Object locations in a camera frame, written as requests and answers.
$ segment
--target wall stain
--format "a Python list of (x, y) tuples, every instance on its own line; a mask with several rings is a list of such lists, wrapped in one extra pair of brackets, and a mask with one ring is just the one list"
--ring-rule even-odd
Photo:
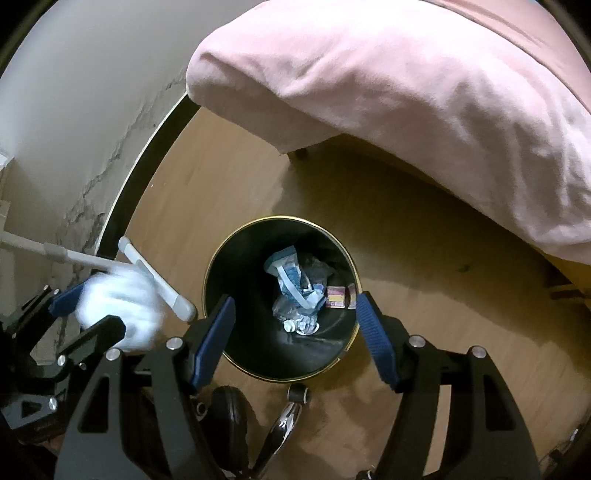
[[(86, 183), (79, 198), (60, 222), (55, 237), (57, 245), (87, 254), (95, 253), (96, 242), (102, 231), (107, 212), (115, 200), (116, 192), (155, 127), (168, 113), (174, 102), (178, 100), (178, 98), (174, 98), (174, 102), (169, 105), (170, 102), (167, 102), (164, 96), (170, 97), (169, 90), (173, 87), (180, 89), (180, 86), (183, 87), (183, 91), (179, 91), (178, 96), (184, 94), (185, 72), (185, 69), (181, 70), (173, 80), (164, 84), (154, 97), (142, 104), (135, 119), (128, 125), (123, 136), (117, 140), (103, 170)], [(138, 141), (136, 135), (139, 135), (139, 139), (143, 143), (130, 146), (130, 142)], [(111, 188), (104, 186), (109, 182)], [(116, 184), (114, 192), (112, 191), (113, 183)], [(71, 274), (62, 272), (56, 276), (62, 288), (70, 288), (82, 282), (89, 274), (88, 268), (72, 265)], [(75, 321), (75, 319), (62, 321), (60, 325), (56, 350), (59, 350), (65, 342), (70, 340), (66, 338), (66, 327), (69, 321)]]

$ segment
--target crumpled plastic bag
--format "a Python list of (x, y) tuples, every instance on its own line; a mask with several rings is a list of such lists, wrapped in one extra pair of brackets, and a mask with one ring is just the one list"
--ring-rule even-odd
[(264, 269), (279, 282), (282, 295), (273, 304), (273, 315), (285, 330), (300, 335), (318, 331), (318, 311), (326, 302), (324, 292), (332, 269), (310, 254), (302, 254), (299, 262), (294, 246), (271, 255)]

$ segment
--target gold rim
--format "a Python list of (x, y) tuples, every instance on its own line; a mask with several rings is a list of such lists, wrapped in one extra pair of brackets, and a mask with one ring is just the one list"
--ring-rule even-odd
[[(324, 233), (326, 236), (328, 236), (335, 243), (335, 245), (337, 247), (339, 247), (339, 250), (341, 251), (341, 253), (347, 259), (347, 262), (349, 263), (349, 266), (350, 266), (351, 270), (353, 271), (353, 277), (355, 279), (355, 287), (357, 288), (357, 292), (358, 293), (363, 292), (363, 290), (361, 289), (361, 279), (359, 278), (359, 273), (357, 272), (357, 267), (355, 266), (355, 262), (353, 261), (353, 258), (351, 257), (351, 255), (349, 255), (349, 252), (347, 252), (347, 249), (343, 246), (343, 244), (339, 241), (338, 238), (336, 238), (326, 228), (322, 228), (320, 225), (316, 225), (315, 223), (310, 222), (309, 220), (306, 220), (304, 218), (294, 217), (294, 216), (291, 216), (291, 215), (271, 215), (271, 216), (261, 217), (261, 218), (255, 219), (255, 220), (251, 220), (250, 222), (247, 222), (244, 225), (238, 227), (236, 230), (234, 230), (232, 233), (230, 233), (230, 235), (228, 235), (226, 237), (226, 239), (216, 249), (215, 253), (211, 257), (211, 260), (209, 261), (209, 264), (207, 265), (207, 270), (205, 271), (205, 278), (203, 279), (203, 295), (202, 295), (202, 299), (201, 299), (201, 301), (202, 301), (202, 311), (203, 312), (206, 311), (206, 309), (205, 309), (205, 294), (206, 294), (206, 288), (207, 288), (207, 278), (209, 277), (209, 270), (211, 269), (212, 264), (213, 264), (213, 260), (216, 258), (216, 256), (219, 253), (219, 251), (223, 248), (224, 245), (226, 245), (227, 241), (230, 240), (231, 237), (233, 237), (234, 235), (236, 235), (238, 232), (240, 232), (241, 230), (245, 229), (246, 227), (251, 226), (251, 225), (253, 225), (255, 223), (266, 222), (267, 220), (274, 220), (274, 219), (294, 220), (296, 222), (305, 223), (306, 225), (309, 225), (312, 228), (315, 228), (315, 229), (319, 230), (320, 232)], [(308, 378), (315, 377), (316, 375), (319, 375), (322, 372), (326, 372), (330, 368), (333, 368), (341, 360), (341, 358), (343, 357), (343, 355), (346, 352), (349, 351), (349, 349), (351, 348), (351, 345), (353, 345), (353, 342), (355, 341), (355, 338), (357, 337), (357, 334), (358, 333), (359, 333), (359, 324), (358, 323), (355, 323), (355, 328), (353, 329), (353, 333), (351, 334), (351, 338), (349, 339), (349, 342), (347, 343), (347, 345), (345, 346), (345, 348), (343, 348), (343, 351), (334, 360), (332, 360), (331, 363), (329, 363), (324, 368), (322, 368), (322, 369), (320, 369), (320, 370), (318, 370), (316, 372), (312, 372), (309, 375), (304, 375), (303, 377), (289, 378), (287, 380), (276, 380), (274, 378), (262, 377), (260, 375), (257, 375), (257, 374), (254, 374), (252, 372), (249, 372), (245, 368), (242, 368), (240, 365), (238, 365), (232, 359), (232, 357), (230, 357), (226, 353), (225, 350), (223, 352), (223, 356), (225, 356), (228, 359), (228, 361), (232, 365), (234, 365), (238, 370), (246, 373), (246, 375), (249, 375), (250, 377), (257, 378), (259, 380), (264, 380), (266, 382), (272, 382), (272, 383), (293, 383), (293, 382), (299, 382), (299, 381), (302, 381), (302, 380), (307, 380)]]

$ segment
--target white handle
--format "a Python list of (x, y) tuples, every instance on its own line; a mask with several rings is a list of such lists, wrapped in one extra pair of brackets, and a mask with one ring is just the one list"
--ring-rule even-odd
[(193, 320), (197, 314), (195, 305), (176, 292), (176, 290), (173, 289), (168, 284), (168, 282), (166, 282), (166, 280), (163, 279), (158, 274), (158, 272), (152, 268), (152, 265), (146, 262), (145, 258), (140, 255), (140, 253), (135, 249), (127, 237), (122, 236), (119, 239), (119, 251), (121, 251), (134, 265), (140, 264), (141, 267), (145, 267), (148, 269), (148, 271), (150, 271), (156, 282), (158, 294), (162, 297), (166, 304), (172, 308), (173, 312), (178, 318), (184, 322)]

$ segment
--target blue gripper pad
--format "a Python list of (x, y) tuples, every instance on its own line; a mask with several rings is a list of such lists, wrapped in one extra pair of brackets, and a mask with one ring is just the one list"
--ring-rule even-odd
[(400, 382), (396, 351), (382, 326), (381, 312), (374, 309), (373, 302), (365, 293), (361, 293), (357, 296), (356, 314), (361, 333), (374, 359), (379, 377), (394, 389)]
[(235, 322), (236, 306), (234, 299), (228, 297), (213, 319), (205, 340), (195, 354), (195, 375), (190, 382), (195, 390), (212, 382), (213, 373), (216, 371), (223, 350), (226, 348)]
[(67, 317), (70, 313), (74, 313), (83, 289), (84, 282), (57, 295), (49, 305), (49, 313), (55, 318)]

